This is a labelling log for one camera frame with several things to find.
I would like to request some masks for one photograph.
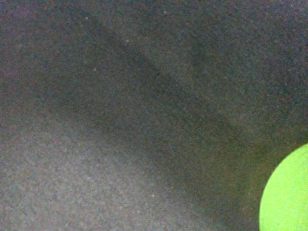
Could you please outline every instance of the green circle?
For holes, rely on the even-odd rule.
[[[308,231],[308,144],[289,154],[264,189],[260,231]]]

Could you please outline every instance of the green ball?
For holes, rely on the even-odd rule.
[[[289,154],[262,195],[260,231],[308,231],[308,144]]]

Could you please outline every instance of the lime green object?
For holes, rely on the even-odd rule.
[[[308,231],[308,144],[289,154],[262,195],[260,231]]]

